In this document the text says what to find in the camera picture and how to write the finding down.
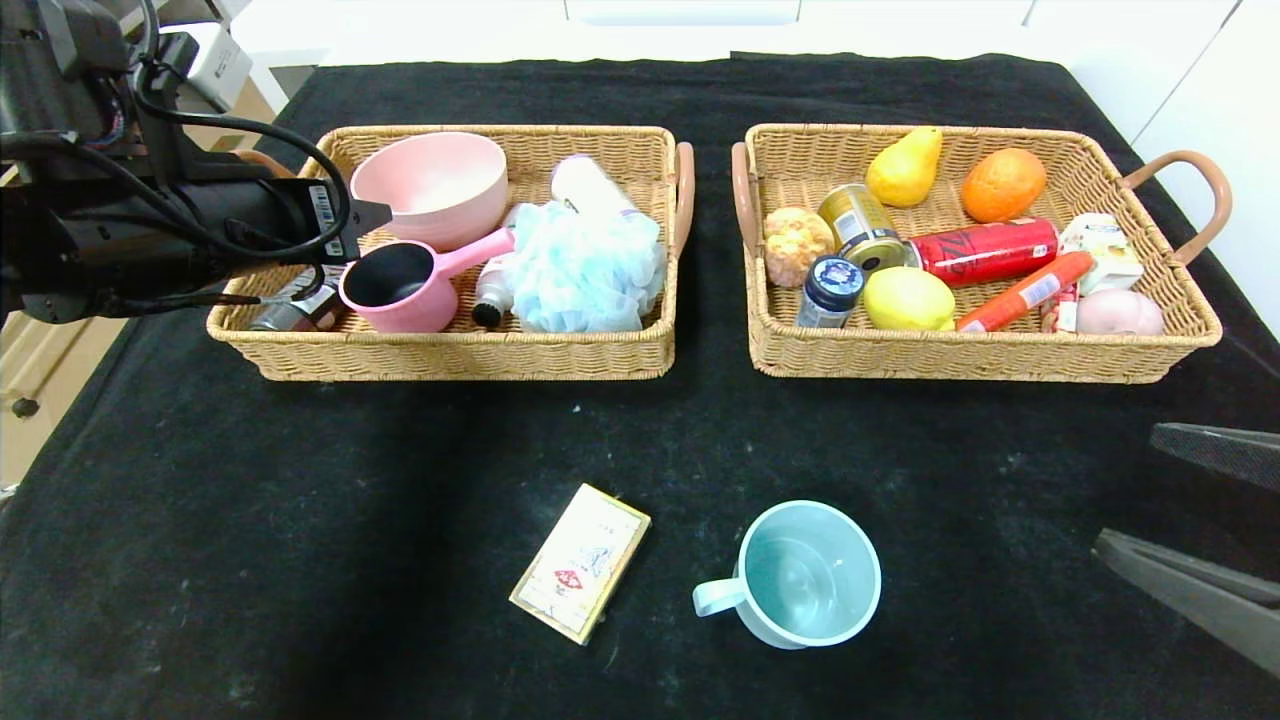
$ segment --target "blue jar lid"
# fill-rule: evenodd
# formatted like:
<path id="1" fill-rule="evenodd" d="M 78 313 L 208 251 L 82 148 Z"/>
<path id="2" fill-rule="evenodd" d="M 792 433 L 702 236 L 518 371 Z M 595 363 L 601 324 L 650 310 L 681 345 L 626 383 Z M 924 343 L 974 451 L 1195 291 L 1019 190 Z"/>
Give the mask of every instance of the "blue jar lid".
<path id="1" fill-rule="evenodd" d="M 809 266 L 804 292 L 832 313 L 852 310 L 867 282 L 863 270 L 840 255 L 823 255 Z"/>

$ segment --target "black cable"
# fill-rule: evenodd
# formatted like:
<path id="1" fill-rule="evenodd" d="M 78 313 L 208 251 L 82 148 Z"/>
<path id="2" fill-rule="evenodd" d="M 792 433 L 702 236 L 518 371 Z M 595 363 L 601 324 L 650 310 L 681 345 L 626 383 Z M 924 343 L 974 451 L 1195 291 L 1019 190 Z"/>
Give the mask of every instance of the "black cable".
<path id="1" fill-rule="evenodd" d="M 155 300 L 129 300 L 113 297 L 106 306 L 108 313 L 116 316 L 155 315 L 184 307 L 207 307 L 210 305 L 261 305 L 262 299 L 252 295 L 227 295 L 224 292 L 198 292 L 191 295 L 168 295 Z"/>
<path id="2" fill-rule="evenodd" d="M 166 108 L 161 108 L 161 106 L 151 102 L 146 97 L 146 95 L 145 95 L 143 91 L 147 88 L 147 83 L 151 79 L 151 70 L 156 65 L 164 65 L 166 69 L 169 69 L 169 72 L 174 72 L 175 74 L 179 74 L 179 77 L 180 77 L 180 73 L 177 73 L 177 70 L 174 70 L 168 64 L 159 63 L 159 60 L 156 59 L 155 55 L 156 55 L 156 51 L 157 51 L 159 45 L 160 45 L 160 40 L 159 40 L 160 38 L 160 32 L 159 32 L 160 24 L 159 24 L 159 19 L 156 17 L 155 5 L 151 3 L 151 0 L 141 0 L 141 5 L 142 5 L 143 20 L 145 20 L 143 28 L 145 28 L 145 32 L 147 33 L 147 37 L 143 38 L 145 42 L 146 42 L 146 46 L 147 46 L 147 54 L 146 54 L 146 56 L 142 58 L 142 63 L 133 72 L 133 77 L 132 77 L 133 100 L 134 100 L 134 102 L 140 108 L 142 108 L 143 110 L 146 110 L 147 113 L 150 113 L 152 115 L 156 115 L 159 118 L 165 118 L 165 119 L 175 122 L 175 123 L 191 124 L 191 126 L 216 127 L 216 128 L 225 128 L 225 129 L 239 129 L 239 131 L 244 131 L 244 132 L 255 132 L 255 133 L 259 133 L 259 135 L 265 135 L 268 137 L 274 137 L 276 140 L 282 140 L 284 142 L 288 142 L 289 145 L 293 145 L 298 150 L 302 150 L 308 156 L 311 156 L 312 159 L 315 159 L 315 161 L 319 163 L 320 167 L 324 168 L 324 170 L 326 173 L 329 173 L 329 177 L 330 177 L 330 179 L 333 182 L 332 183 L 326 183 L 326 186 L 330 187 L 330 188 L 333 188 L 334 192 L 335 192 L 335 195 L 338 196 L 338 209 L 337 209 L 337 213 L 335 213 L 335 217 L 334 217 L 335 222 L 332 225 L 329 225 L 328 228 L 321 229 L 320 234 L 317 234 L 316 237 L 314 237 L 314 238 L 311 238 L 308 241 L 305 241 L 302 243 L 291 246 L 289 249 L 285 249 L 285 250 L 253 250 L 251 247 L 244 247 L 242 245 L 238 245 L 238 243 L 223 240 L 221 237 L 216 237 L 216 236 L 212 236 L 212 234 L 210 236 L 211 242 L 214 245 L 216 245 L 218 247 L 221 247 L 223 250 L 227 250 L 229 252 L 238 252 L 238 254 L 248 256 L 248 258 L 259 258 L 259 259 L 264 259 L 264 260 L 283 260 L 283 259 L 288 259 L 288 258 L 300 255 L 300 254 L 306 252 L 308 250 L 314 250 L 316 247 L 320 247 L 324 243 L 329 242 L 330 240 L 338 237 L 338 234 L 346 227 L 347 219 L 348 219 L 348 217 L 351 214 L 351 193 L 347 191 L 347 184 L 342 181 L 342 170 L 338 169 L 338 167 L 333 163 L 333 160 L 329 159 L 328 155 L 325 155 L 324 152 L 320 151 L 319 147 L 316 147 L 315 145 L 312 145 L 311 141 L 308 141 L 307 138 L 302 137 L 301 135 L 298 135 L 298 133 L 296 133 L 293 131 L 289 131 L 289 129 L 285 129 L 285 128 L 282 128 L 282 127 L 276 127 L 276 126 L 271 126 L 271 124 L 266 124 L 266 123 L 259 123 L 259 122 L 255 122 L 255 120 L 247 120 L 244 118 L 233 118 L 233 117 L 223 117 L 223 115 L 209 115 L 209 114 L 201 114 L 201 113 L 179 113 L 179 111 L 175 111 L 175 110 L 169 110 Z"/>
<path id="3" fill-rule="evenodd" d="M 142 0 L 142 37 L 138 44 L 141 47 L 134 46 L 137 54 L 131 65 L 155 58 L 160 49 L 160 15 L 151 0 Z"/>
<path id="4" fill-rule="evenodd" d="M 147 73 L 142 73 L 143 79 L 146 78 L 146 74 Z M 301 135 L 297 135 L 293 131 L 288 131 L 275 126 L 269 126 L 266 123 L 246 120 L 243 118 L 229 118 L 229 117 L 223 118 L 218 115 L 201 115 L 196 113 L 177 113 L 173 110 L 166 110 L 164 108 L 160 108 L 159 105 L 155 105 L 154 102 L 151 102 L 150 100 L 145 99 L 141 95 L 137 95 L 134 100 L 147 113 L 151 113 L 152 115 L 159 115 L 161 118 L 177 123 L 192 124 L 192 126 L 209 126 L 209 127 L 218 127 L 227 129 L 239 129 L 244 132 L 256 132 L 259 135 L 275 137 L 276 140 L 283 140 L 289 145 L 293 145 L 297 149 L 302 150 L 311 158 L 314 158 L 317 163 L 320 163 L 320 167 L 324 168 L 326 173 L 329 173 L 330 178 L 335 178 L 333 183 L 326 183 L 328 187 L 334 190 L 334 195 L 337 195 L 338 199 L 337 204 L 338 206 L 334 211 L 335 222 L 328 228 L 325 228 L 316 237 L 301 242 L 298 245 L 294 245 L 287 250 L 253 250 L 251 247 L 244 247 L 242 245 L 230 241 L 224 241 L 223 238 L 218 238 L 216 241 L 214 241 L 219 247 L 223 247 L 224 250 L 232 252 L 239 252 L 250 258 L 280 260 L 320 247 L 324 243 L 329 242 L 330 240 L 338 237 L 338 234 L 343 231 L 343 227 L 347 223 L 347 218 L 351 214 L 351 195 L 347 191 L 346 183 L 342 182 L 342 170 L 339 170 L 338 167 L 333 163 L 333 160 L 330 160 L 324 152 L 321 152 L 319 147 L 312 145 Z"/>
<path id="5" fill-rule="evenodd" d="M 5 159 L 20 160 L 28 154 L 32 156 L 40 156 L 47 155 L 49 152 L 65 155 L 87 163 L 106 176 L 123 182 L 131 191 L 142 199 L 143 202 L 151 206 L 151 209 L 164 215 L 165 219 L 172 222 L 174 225 L 186 231 L 186 240 L 204 245 L 216 245 L 218 241 L 221 241 L 221 238 L 218 238 L 179 213 L 173 204 L 161 197 L 160 193 L 151 188 L 151 186 L 142 182 L 133 173 L 92 147 L 78 145 L 63 135 L 31 132 L 0 135 L 0 156 Z"/>
<path id="6" fill-rule="evenodd" d="M 83 210 L 81 210 L 81 211 L 77 211 L 77 213 L 68 213 L 68 214 L 63 215 L 63 219 L 67 219 L 67 220 L 108 222 L 108 223 L 133 223 L 136 225 L 142 225 L 145 228 L 151 228 L 151 229 L 156 229 L 156 231 L 164 231 L 164 232 L 175 234 L 178 237 L 182 237 L 182 233 L 186 232 L 186 229 L 179 228 L 178 225 L 170 223 L 169 220 L 166 220 L 164 218 L 148 218 L 146 215 L 129 215 L 129 214 L 125 214 L 125 213 L 97 213 L 97 211 L 83 211 Z"/>
<path id="7" fill-rule="evenodd" d="M 311 297 L 312 295 L 315 295 L 317 290 L 320 290 L 320 286 L 324 284 L 324 279 L 325 279 L 324 278 L 324 265 L 321 265 L 320 263 L 311 263 L 311 272 L 314 273 L 312 277 L 311 277 L 311 282 L 308 282 L 301 290 L 298 290 L 297 292 L 294 292 L 293 295 L 291 295 L 289 300 L 292 300 L 294 302 L 297 302 L 298 300 L 306 300 L 306 299 Z"/>

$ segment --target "mug handle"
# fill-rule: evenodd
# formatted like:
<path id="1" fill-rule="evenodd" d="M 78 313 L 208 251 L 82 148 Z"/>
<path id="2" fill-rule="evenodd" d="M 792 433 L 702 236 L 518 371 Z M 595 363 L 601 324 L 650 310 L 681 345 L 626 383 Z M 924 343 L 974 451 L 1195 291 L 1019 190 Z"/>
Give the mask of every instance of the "mug handle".
<path id="1" fill-rule="evenodd" d="M 742 578 L 710 580 L 694 588 L 694 612 L 707 618 L 723 612 L 746 600 L 746 582 Z"/>

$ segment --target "lemon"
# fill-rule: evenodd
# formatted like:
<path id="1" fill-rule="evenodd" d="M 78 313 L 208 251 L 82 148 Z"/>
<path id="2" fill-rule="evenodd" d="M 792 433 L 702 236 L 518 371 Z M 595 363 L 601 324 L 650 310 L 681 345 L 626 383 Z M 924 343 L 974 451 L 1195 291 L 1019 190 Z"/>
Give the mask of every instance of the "lemon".
<path id="1" fill-rule="evenodd" d="M 947 283 L 916 268 L 872 273 L 863 306 L 882 331 L 954 331 L 956 299 Z"/>

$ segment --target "red soda can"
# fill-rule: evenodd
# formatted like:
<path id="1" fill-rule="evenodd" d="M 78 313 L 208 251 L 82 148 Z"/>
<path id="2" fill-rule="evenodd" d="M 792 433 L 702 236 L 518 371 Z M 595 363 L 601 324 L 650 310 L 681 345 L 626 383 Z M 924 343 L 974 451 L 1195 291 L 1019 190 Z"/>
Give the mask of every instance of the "red soda can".
<path id="1" fill-rule="evenodd" d="M 1019 218 L 906 241 L 918 268 L 951 287 L 1034 273 L 1057 256 L 1057 229 L 1043 218 Z"/>

